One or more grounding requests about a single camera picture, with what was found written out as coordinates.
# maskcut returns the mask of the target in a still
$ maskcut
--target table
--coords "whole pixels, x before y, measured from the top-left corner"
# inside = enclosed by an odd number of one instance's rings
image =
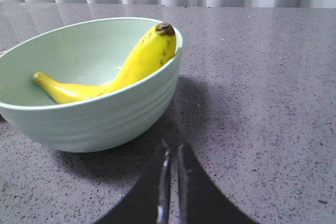
[[[0,51],[92,19],[165,20],[184,38],[164,115],[96,153],[33,142],[0,118],[0,223],[91,223],[172,148],[170,223],[179,222],[176,148],[184,137],[212,181],[260,223],[336,220],[336,10],[1,3]]]

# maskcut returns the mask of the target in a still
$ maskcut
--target ceramic bowl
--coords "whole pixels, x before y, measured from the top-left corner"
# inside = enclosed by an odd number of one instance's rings
[[[34,37],[0,57],[0,114],[30,139],[66,152],[95,152],[126,143],[149,129],[169,105],[180,71],[176,55],[145,79],[114,93],[56,104],[35,85],[37,71],[61,82],[107,83],[140,38],[159,20],[109,18]]]

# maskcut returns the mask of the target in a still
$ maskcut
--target banana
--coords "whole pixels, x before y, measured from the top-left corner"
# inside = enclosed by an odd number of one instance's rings
[[[58,104],[82,101],[108,94],[142,80],[160,69],[175,55],[176,35],[169,23],[152,27],[137,43],[117,77],[101,86],[61,83],[50,76],[37,72],[36,84],[44,89]]]

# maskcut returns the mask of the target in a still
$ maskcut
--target speckled countertop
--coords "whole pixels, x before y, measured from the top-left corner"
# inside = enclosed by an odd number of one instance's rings
[[[0,51],[91,19],[166,20],[184,37],[171,105],[143,135],[96,153],[33,142],[0,118],[0,223],[91,223],[172,146],[192,142],[222,192],[260,223],[335,223],[336,9],[0,4]]]

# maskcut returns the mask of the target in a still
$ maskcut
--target gray countertop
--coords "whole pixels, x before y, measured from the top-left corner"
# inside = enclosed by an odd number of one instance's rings
[[[191,141],[218,188],[260,223],[335,223],[336,9],[1,3],[0,51],[91,19],[165,20],[184,38],[164,115],[135,140],[66,153],[0,117],[0,223],[91,223],[172,146],[170,223],[179,223],[176,147]]]

